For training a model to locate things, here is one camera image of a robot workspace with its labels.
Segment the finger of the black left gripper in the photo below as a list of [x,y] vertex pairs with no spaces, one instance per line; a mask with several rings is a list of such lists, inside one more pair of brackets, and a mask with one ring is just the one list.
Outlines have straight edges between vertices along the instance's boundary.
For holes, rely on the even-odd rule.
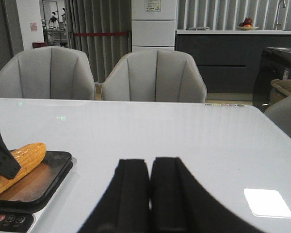
[[0,175],[11,180],[16,177],[21,169],[21,165],[7,149],[0,134]]

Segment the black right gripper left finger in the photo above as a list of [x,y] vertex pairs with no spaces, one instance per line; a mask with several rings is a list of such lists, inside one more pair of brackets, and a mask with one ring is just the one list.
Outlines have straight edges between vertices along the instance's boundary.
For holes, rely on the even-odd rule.
[[141,159],[119,160],[102,198],[80,233],[149,232],[149,175]]

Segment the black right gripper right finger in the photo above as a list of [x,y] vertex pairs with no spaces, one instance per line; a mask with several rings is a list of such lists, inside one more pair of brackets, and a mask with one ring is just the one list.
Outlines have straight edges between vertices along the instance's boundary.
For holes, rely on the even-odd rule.
[[157,157],[150,185],[155,233],[259,232],[217,201],[178,157]]

